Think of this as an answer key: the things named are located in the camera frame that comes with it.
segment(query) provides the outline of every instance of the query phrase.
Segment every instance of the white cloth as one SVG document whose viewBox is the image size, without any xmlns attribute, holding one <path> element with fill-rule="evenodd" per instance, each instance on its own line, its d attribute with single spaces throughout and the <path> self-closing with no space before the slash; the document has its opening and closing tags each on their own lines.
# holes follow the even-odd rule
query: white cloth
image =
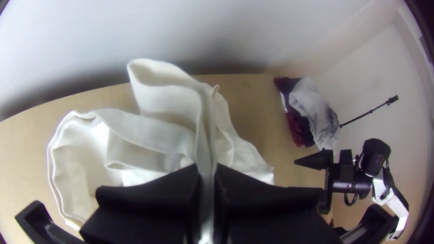
<svg viewBox="0 0 434 244">
<path fill-rule="evenodd" d="M 127 66 L 141 114 L 105 108 L 70 112 L 47 149 L 61 216 L 78 230 L 98 208 L 99 186 L 139 185 L 196 163 L 203 187 L 201 243 L 211 243 L 216 162 L 273 184 L 273 168 L 241 139 L 218 91 L 178 67 L 139 59 Z"/>
<path fill-rule="evenodd" d="M 335 148 L 339 137 L 338 116 L 309 76 L 303 77 L 289 93 L 289 105 L 309 119 L 313 140 L 319 150 Z"/>
</svg>

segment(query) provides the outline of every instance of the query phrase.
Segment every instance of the dark red cloth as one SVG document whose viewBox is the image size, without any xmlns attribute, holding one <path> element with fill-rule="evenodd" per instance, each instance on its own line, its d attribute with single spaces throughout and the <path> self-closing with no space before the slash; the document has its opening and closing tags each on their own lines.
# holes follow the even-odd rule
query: dark red cloth
<svg viewBox="0 0 434 244">
<path fill-rule="evenodd" d="M 309 119 L 307 117 L 301 116 L 296 109 L 289 105 L 289 93 L 300 80 L 301 78 L 275 78 L 274 84 L 284 97 L 284 106 L 288 111 L 286 112 L 288 127 L 291 131 L 292 139 L 294 140 L 295 145 L 297 145 L 297 147 L 310 147 L 315 145 L 315 141 L 313 140 L 310 130 Z"/>
</svg>

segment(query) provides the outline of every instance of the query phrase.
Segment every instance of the black plastic part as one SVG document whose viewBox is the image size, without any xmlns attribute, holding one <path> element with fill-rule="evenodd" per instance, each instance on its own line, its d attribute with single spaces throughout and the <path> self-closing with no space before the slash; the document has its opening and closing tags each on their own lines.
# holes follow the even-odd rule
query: black plastic part
<svg viewBox="0 0 434 244">
<path fill-rule="evenodd" d="M 398 217 L 390 216 L 379 205 L 372 204 L 359 225 L 350 231 L 335 228 L 343 244 L 380 244 L 398 223 Z"/>
<path fill-rule="evenodd" d="M 53 223 L 44 204 L 34 201 L 24 208 L 15 220 L 36 244 L 85 244 Z"/>
<path fill-rule="evenodd" d="M 392 103 L 394 103 L 394 102 L 396 102 L 398 100 L 399 100 L 398 95 L 395 95 L 394 97 L 389 98 L 389 100 L 387 101 L 387 103 L 388 103 L 388 105 L 390 105 L 390 104 L 392 104 Z"/>
<path fill-rule="evenodd" d="M 321 151 L 300 158 L 294 161 L 294 164 L 311 169 L 322 170 L 328 168 L 333 163 L 333 150 L 322 149 Z"/>
<path fill-rule="evenodd" d="M 371 176 L 378 175 L 384 162 L 389 158 L 391 149 L 389 145 L 379 139 L 369 139 L 363 144 L 363 156 L 360 168 Z"/>
<path fill-rule="evenodd" d="M 139 186 L 100 187 L 80 234 L 92 244 L 195 244 L 199 187 L 196 164 Z"/>
<path fill-rule="evenodd" d="M 214 243 L 334 244 L 337 235 L 316 212 L 320 188 L 268 185 L 219 164 L 215 175 Z"/>
</svg>

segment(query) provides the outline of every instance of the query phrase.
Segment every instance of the wooden table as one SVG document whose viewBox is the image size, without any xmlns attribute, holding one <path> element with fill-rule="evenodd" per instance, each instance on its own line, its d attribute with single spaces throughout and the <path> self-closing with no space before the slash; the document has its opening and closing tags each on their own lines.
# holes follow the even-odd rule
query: wooden table
<svg viewBox="0 0 434 244">
<path fill-rule="evenodd" d="M 295 146 L 272 76 L 198 75 L 195 78 L 211 86 L 220 85 L 236 131 L 275 167 L 276 185 L 323 187 L 324 172 L 293 163 L 297 158 L 315 153 L 317 148 Z M 130 84 L 120 84 L 54 100 L 0 122 L 0 232 L 7 243 L 29 243 L 14 216 L 34 200 L 45 204 L 57 225 L 79 236 L 65 225 L 57 211 L 47 180 L 46 151 L 58 123 L 68 112 L 99 108 L 138 112 Z"/>
</svg>

